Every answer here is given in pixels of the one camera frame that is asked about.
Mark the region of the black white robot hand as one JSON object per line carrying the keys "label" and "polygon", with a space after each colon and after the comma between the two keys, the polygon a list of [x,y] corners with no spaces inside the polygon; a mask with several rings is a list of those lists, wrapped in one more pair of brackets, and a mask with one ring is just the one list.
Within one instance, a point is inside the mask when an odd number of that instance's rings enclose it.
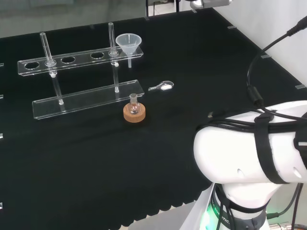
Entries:
{"label": "black white robot hand", "polygon": [[228,6],[233,0],[194,0],[190,2],[190,7],[196,9],[207,9]]}

